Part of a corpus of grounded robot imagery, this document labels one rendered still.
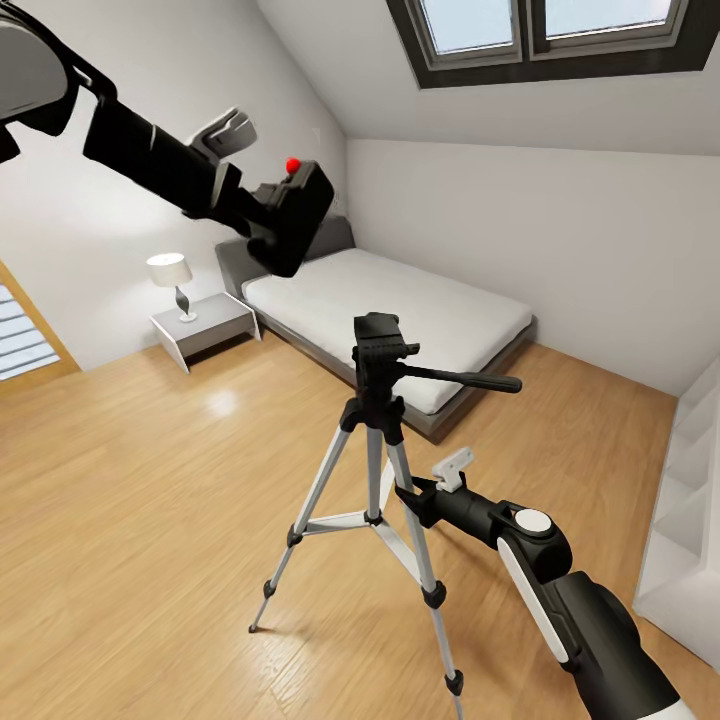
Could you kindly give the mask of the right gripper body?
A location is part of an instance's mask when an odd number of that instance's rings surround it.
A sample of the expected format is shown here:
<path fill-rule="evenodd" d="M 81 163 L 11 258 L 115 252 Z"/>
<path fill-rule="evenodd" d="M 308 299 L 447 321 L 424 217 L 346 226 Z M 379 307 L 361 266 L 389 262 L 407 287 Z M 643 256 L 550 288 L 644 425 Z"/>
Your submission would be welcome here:
<path fill-rule="evenodd" d="M 435 523 L 445 519 L 445 521 L 468 533 L 468 530 L 466 530 L 466 516 L 468 516 L 472 504 L 480 498 L 480 495 L 474 491 L 469 491 L 465 474 L 462 471 L 459 474 L 460 478 L 462 478 L 462 486 L 453 493 L 447 490 L 438 490 L 436 485 L 427 491 L 418 492 L 418 498 L 416 498 L 418 514 L 416 516 L 419 517 L 420 524 L 423 527 L 430 529 Z"/>

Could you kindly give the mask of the camera tripod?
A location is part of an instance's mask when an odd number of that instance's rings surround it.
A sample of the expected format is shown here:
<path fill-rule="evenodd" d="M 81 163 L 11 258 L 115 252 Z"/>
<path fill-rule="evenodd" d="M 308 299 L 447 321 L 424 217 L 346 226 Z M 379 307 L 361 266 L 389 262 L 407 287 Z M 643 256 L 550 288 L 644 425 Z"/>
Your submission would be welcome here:
<path fill-rule="evenodd" d="M 406 376 L 452 381 L 464 386 L 518 394 L 523 382 L 518 377 L 464 372 L 456 373 L 436 369 L 408 366 L 397 359 L 417 355 L 420 343 L 406 344 L 398 328 L 399 316 L 390 313 L 370 312 L 354 318 L 354 332 L 357 346 L 352 348 L 352 359 L 356 364 L 356 397 L 346 402 L 337 432 L 322 462 L 317 478 L 307 495 L 305 504 L 288 532 L 287 548 L 272 579 L 263 585 L 264 600 L 253 624 L 248 628 L 254 633 L 269 599 L 275 594 L 277 584 L 288 560 L 304 537 L 323 533 L 370 527 L 394 553 L 403 567 L 414 577 L 429 606 L 442 653 L 446 674 L 446 686 L 452 692 L 458 720 L 465 720 L 460 702 L 464 675 L 453 666 L 451 652 L 440 606 L 446 600 L 446 586 L 434 578 L 423 526 L 417 517 L 403 503 L 414 553 L 399 534 L 383 517 L 392 484 L 410 492 L 417 492 L 404 448 L 401 428 L 405 412 L 404 397 L 399 395 L 391 401 L 395 383 Z M 367 504 L 366 511 L 310 519 L 321 494 L 328 483 L 343 448 L 357 423 L 367 428 Z M 382 470 L 382 440 L 385 439 L 388 462 Z"/>

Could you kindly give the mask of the digital camera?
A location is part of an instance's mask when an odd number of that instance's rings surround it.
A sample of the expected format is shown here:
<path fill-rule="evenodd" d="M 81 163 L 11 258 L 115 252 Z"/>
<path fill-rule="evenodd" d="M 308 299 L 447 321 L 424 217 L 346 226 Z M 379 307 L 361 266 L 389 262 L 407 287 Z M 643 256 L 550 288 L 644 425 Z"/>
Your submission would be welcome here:
<path fill-rule="evenodd" d="M 307 256 L 320 224 L 334 199 L 334 187 L 315 160 L 286 160 L 288 176 L 278 183 L 261 183 L 251 194 L 284 226 L 283 234 L 249 223 L 249 255 L 276 277 L 292 279 Z"/>

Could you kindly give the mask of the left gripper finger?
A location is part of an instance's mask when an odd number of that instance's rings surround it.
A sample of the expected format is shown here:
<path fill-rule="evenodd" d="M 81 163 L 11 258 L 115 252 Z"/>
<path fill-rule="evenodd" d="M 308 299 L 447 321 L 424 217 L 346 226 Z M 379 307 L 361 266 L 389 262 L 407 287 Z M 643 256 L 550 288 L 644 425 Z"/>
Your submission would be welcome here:
<path fill-rule="evenodd" d="M 243 217 L 251 223 L 262 225 L 275 233 L 283 234 L 283 224 L 242 186 L 237 190 L 231 213 Z"/>
<path fill-rule="evenodd" d="M 248 233 L 249 235 L 251 234 L 251 227 L 249 227 L 250 222 L 243 219 L 243 217 L 235 215 L 234 213 L 230 213 L 226 217 L 211 217 L 210 220 L 212 222 L 228 225 L 233 229 L 240 229 L 243 233 Z"/>

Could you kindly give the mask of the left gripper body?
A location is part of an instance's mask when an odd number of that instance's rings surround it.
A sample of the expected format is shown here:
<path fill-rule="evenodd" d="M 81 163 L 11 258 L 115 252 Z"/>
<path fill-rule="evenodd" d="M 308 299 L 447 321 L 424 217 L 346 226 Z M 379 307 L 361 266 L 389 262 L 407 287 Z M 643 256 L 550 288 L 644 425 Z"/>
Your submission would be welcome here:
<path fill-rule="evenodd" d="M 196 219 L 231 213 L 242 170 L 226 162 L 213 165 L 190 147 L 152 124 L 150 145 L 134 184 L 180 207 Z"/>

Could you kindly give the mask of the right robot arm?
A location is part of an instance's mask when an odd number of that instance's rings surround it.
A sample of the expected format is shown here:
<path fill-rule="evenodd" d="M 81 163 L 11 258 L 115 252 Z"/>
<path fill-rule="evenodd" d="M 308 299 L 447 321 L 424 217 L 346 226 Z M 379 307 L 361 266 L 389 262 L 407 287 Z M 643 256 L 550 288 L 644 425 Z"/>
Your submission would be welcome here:
<path fill-rule="evenodd" d="M 469 491 L 462 470 L 474 461 L 461 447 L 432 466 L 440 481 L 412 477 L 420 492 L 395 485 L 430 529 L 441 519 L 499 550 L 544 638 L 574 675 L 592 720 L 696 720 L 661 668 L 640 647 L 630 613 L 584 572 L 569 573 L 573 554 L 546 513 Z"/>

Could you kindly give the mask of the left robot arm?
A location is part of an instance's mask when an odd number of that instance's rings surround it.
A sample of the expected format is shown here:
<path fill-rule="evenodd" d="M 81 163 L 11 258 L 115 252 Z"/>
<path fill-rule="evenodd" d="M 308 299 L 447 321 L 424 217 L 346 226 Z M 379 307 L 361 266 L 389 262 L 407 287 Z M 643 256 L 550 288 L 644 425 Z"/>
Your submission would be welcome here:
<path fill-rule="evenodd" d="M 257 141 L 250 117 L 231 107 L 203 125 L 185 144 L 116 100 L 115 84 L 43 23 L 0 0 L 0 163 L 21 154 L 5 127 L 60 136 L 77 100 L 78 82 L 96 95 L 82 155 L 180 207 L 251 234 L 256 223 L 283 234 L 283 224 L 248 190 L 242 170 L 221 159 Z"/>

